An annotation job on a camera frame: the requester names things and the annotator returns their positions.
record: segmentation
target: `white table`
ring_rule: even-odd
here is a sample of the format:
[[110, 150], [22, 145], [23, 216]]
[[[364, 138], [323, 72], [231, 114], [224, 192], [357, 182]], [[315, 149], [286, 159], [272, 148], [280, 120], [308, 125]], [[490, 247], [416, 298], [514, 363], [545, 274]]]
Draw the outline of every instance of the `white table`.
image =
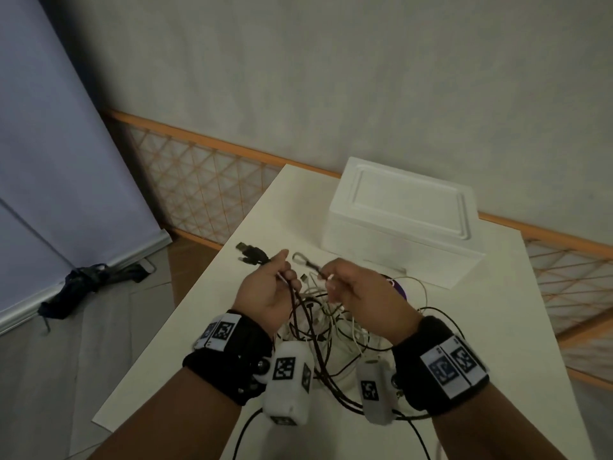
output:
[[[181, 367], [196, 338], [211, 319], [228, 309], [253, 267], [237, 261], [235, 246], [245, 242], [269, 255], [281, 248], [304, 253], [324, 264], [334, 255], [319, 249], [321, 227], [338, 179], [285, 166], [226, 246], [204, 271], [162, 329], [94, 417], [117, 429]], [[524, 244], [518, 231], [481, 221], [487, 257], [452, 290], [427, 285], [430, 305], [448, 312], [490, 367], [492, 381], [569, 459], [593, 459], [586, 429]], [[305, 272], [296, 267], [299, 275]], [[402, 283], [409, 300], [423, 305], [419, 284]], [[343, 381], [359, 400], [354, 377]], [[256, 418], [241, 442], [239, 458], [424, 459], [406, 423], [374, 426], [343, 409], [325, 390], [313, 391], [309, 425], [273, 425]], [[247, 417], [242, 411], [223, 458], [231, 458]], [[436, 458], [438, 441], [430, 421], [418, 429]]]

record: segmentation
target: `wrist strap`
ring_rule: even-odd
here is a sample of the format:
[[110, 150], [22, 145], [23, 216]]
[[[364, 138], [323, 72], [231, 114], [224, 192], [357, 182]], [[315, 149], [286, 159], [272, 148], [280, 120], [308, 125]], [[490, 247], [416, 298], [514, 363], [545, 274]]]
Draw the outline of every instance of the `wrist strap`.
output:
[[215, 318], [183, 360], [200, 378], [243, 406], [264, 392], [253, 374], [272, 355], [272, 340], [251, 318], [234, 310]]
[[435, 317], [392, 349], [396, 379], [416, 410], [441, 415], [478, 394], [489, 382], [472, 349]]

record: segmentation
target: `box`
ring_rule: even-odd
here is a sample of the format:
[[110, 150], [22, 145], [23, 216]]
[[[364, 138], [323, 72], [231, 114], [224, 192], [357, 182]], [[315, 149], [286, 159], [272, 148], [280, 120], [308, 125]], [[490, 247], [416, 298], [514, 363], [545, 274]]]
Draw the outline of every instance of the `box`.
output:
[[470, 187], [351, 157], [321, 247], [450, 289], [485, 256], [479, 234]]

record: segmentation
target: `orange trim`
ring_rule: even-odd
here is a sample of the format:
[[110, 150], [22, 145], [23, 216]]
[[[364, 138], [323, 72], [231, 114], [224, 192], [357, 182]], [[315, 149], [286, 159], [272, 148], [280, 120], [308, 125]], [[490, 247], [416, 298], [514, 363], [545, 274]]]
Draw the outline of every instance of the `orange trim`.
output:
[[189, 232], [182, 231], [180, 229], [177, 229], [176, 227], [165, 226], [165, 228], [181, 237], [184, 237], [185, 239], [193, 240], [194, 242], [201, 243], [203, 245], [206, 245], [207, 247], [211, 247], [216, 250], [221, 250], [221, 248], [223, 247], [223, 245], [221, 245], [220, 243], [204, 239], [203, 237], [199, 237], [194, 234], [190, 234]]
[[[308, 164], [298, 163], [290, 159], [282, 158], [280, 156], [264, 153], [263, 151], [253, 150], [240, 145], [234, 145], [233, 143], [225, 142], [217, 138], [207, 137], [205, 135], [196, 134], [195, 132], [184, 131], [178, 127], [168, 126], [167, 124], [151, 121], [150, 119], [140, 118], [138, 116], [128, 115], [121, 111], [104, 110], [106, 115], [121, 121], [122, 123], [132, 124], [134, 126], [144, 127], [150, 131], [159, 132], [164, 135], [171, 135], [181, 140], [187, 140], [188, 142], [198, 143], [203, 146], [216, 148], [218, 150], [226, 151], [235, 155], [239, 155], [245, 158], [253, 159], [262, 163], [270, 164], [273, 166], [284, 166], [291, 164], [299, 168], [315, 171], [327, 176], [340, 178], [341, 175], [337, 172], [327, 171]], [[488, 215], [487, 213], [479, 212], [479, 217], [485, 221], [491, 223], [501, 224], [502, 226], [511, 227], [522, 232], [522, 235], [526, 239], [538, 239], [544, 242], [554, 243], [564, 248], [571, 250], [577, 250], [579, 252], [590, 253], [593, 255], [599, 255], [605, 258], [613, 258], [613, 246], [601, 244], [598, 242], [592, 242], [591, 240], [581, 239], [573, 235], [563, 234], [561, 232], [551, 231], [543, 227], [532, 226], [530, 224], [520, 223], [513, 221], [512, 219], [502, 218], [501, 216]]]
[[172, 127], [168, 126], [167, 124], [151, 121], [150, 119], [128, 115], [126, 113], [122, 113], [121, 111], [104, 110], [104, 113], [116, 119], [117, 121], [121, 121], [122, 123], [128, 123], [134, 126], [144, 127], [145, 129], [149, 129], [150, 131], [159, 132], [160, 134], [164, 135], [171, 135], [181, 140], [187, 140], [188, 142], [194, 142], [203, 146], [216, 148], [221, 151], [226, 151], [234, 155], [239, 155], [245, 158], [257, 160], [262, 163], [270, 164], [272, 166], [283, 167], [286, 164], [291, 164], [292, 166], [309, 169], [310, 171], [325, 174], [326, 176], [332, 176], [336, 178], [341, 177], [339, 173], [326, 171], [325, 169], [319, 169], [315, 166], [310, 166], [308, 164], [298, 163], [297, 161], [292, 161], [290, 159], [282, 158], [280, 156], [264, 153], [263, 151], [252, 150], [251, 148], [247, 148], [244, 146], [234, 145], [233, 143], [225, 142], [217, 138], [206, 137], [205, 135], [196, 134], [195, 132], [184, 131], [182, 129], [179, 129], [178, 127]]
[[605, 258], [613, 258], [613, 246], [610, 245], [581, 239], [580, 237], [563, 234], [562, 232], [551, 231], [543, 227], [520, 223], [519, 221], [502, 218], [501, 216], [488, 215], [487, 213], [479, 212], [479, 217], [491, 223], [502, 224], [503, 226], [517, 229], [522, 232], [522, 236], [524, 236], [525, 239], [542, 240], [544, 242], [555, 243], [570, 250], [591, 253]]
[[600, 387], [602, 389], [607, 389], [608, 391], [613, 391], [613, 383], [611, 381], [607, 381], [601, 378], [596, 378], [595, 376], [589, 375], [581, 371], [574, 370], [569, 367], [566, 367], [566, 371], [568, 371], [568, 375], [573, 379], [578, 379], [579, 381], [583, 381], [584, 383], [591, 384], [592, 386]]
[[592, 339], [597, 339], [613, 329], [613, 309], [582, 321], [566, 331], [560, 332], [556, 339], [561, 349], [577, 347]]

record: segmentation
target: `styrofoam box lid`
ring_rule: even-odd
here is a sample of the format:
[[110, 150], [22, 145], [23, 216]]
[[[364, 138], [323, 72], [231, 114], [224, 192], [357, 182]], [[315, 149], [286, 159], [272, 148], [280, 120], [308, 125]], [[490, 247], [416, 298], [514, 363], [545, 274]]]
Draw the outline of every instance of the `styrofoam box lid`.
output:
[[484, 255], [468, 186], [350, 157], [330, 212], [459, 255]]

